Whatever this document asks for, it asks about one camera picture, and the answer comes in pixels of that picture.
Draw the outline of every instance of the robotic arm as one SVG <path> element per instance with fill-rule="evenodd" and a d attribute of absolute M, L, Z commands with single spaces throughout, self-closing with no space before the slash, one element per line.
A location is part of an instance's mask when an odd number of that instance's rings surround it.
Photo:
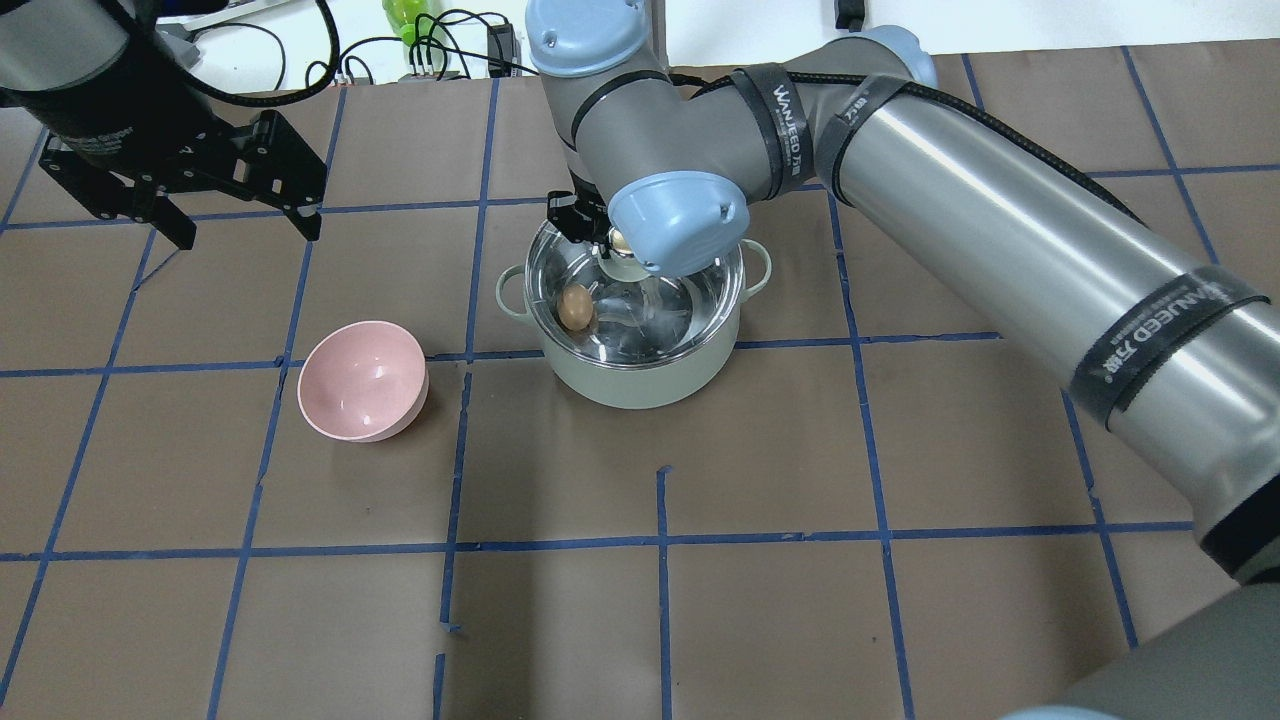
<path fill-rule="evenodd" d="M 529 4 L 531 56 L 575 186 L 552 193 L 549 219 L 605 247 L 621 233 L 648 272 L 684 275 L 741 238 L 749 204 L 817 174 L 1161 470 L 1190 501 L 1202 548 L 1244 585 L 1068 701 L 1133 719 L 1275 715 L 1270 300 L 998 120 L 923 87 L 932 60 L 901 28 L 742 68 L 684 100 L 645 45 L 646 22 L 643 0 Z"/>
<path fill-rule="evenodd" d="M 49 127 L 40 167 L 93 217 L 150 223 L 189 249 L 196 225 L 169 196 L 216 190 L 316 240 L 324 161 L 275 110 L 239 128 L 218 118 L 182 73 L 116 0 L 0 0 L 0 97 Z"/>

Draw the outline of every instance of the pot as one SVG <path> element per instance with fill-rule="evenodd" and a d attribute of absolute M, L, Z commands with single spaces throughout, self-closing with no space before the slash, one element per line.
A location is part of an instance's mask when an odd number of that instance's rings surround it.
<path fill-rule="evenodd" d="M 764 278 L 745 286 L 741 247 L 764 260 Z M 602 256 L 590 242 L 570 242 L 543 223 L 524 265 L 498 278 L 498 306 L 539 329 L 552 370 L 582 396 L 602 405 L 639 410 L 682 400 L 716 377 L 737 341 L 742 302 L 764 290 L 773 260 L 760 243 L 742 240 L 728 255 L 682 278 L 636 272 L 639 263 L 618 252 Z M 502 300 L 502 288 L 524 275 L 522 313 Z M 594 315 L 577 332 L 557 316 L 570 284 L 584 286 Z"/>

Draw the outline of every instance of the light blue joint cap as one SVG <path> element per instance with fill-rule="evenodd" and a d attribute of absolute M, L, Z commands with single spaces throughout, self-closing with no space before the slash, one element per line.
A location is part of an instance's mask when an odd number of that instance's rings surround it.
<path fill-rule="evenodd" d="M 684 277 L 730 254 L 750 222 L 732 181 L 699 170 L 640 178 L 609 201 L 609 219 L 653 275 Z"/>
<path fill-rule="evenodd" d="M 1019 710 L 1012 715 L 1005 715 L 1000 720 L 1120 720 L 1115 715 L 1085 710 L 1083 707 L 1068 707 L 1065 705 L 1046 705 Z"/>
<path fill-rule="evenodd" d="M 920 50 L 920 38 L 911 31 L 899 26 L 879 26 L 850 35 L 865 37 L 890 49 L 911 72 L 911 79 L 933 90 L 938 88 L 938 69 L 933 65 L 933 58 Z"/>
<path fill-rule="evenodd" d="M 529 55 L 538 72 L 584 77 L 621 65 L 649 38 L 648 0 L 530 0 Z"/>

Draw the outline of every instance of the brown egg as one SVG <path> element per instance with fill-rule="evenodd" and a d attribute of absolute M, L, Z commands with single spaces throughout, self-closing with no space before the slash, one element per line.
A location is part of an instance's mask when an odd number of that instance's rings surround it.
<path fill-rule="evenodd" d="M 577 283 L 567 286 L 561 292 L 559 302 L 556 304 L 556 315 L 570 332 L 590 325 L 595 318 L 595 304 L 591 301 L 590 291 Z"/>

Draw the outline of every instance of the pink bowl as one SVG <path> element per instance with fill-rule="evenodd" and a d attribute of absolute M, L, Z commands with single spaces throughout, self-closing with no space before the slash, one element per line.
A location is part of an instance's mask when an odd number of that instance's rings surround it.
<path fill-rule="evenodd" d="M 403 430 L 426 402 L 422 347 L 404 328 L 365 320 L 334 331 L 298 375 L 298 409 L 320 434 L 374 442 Z"/>

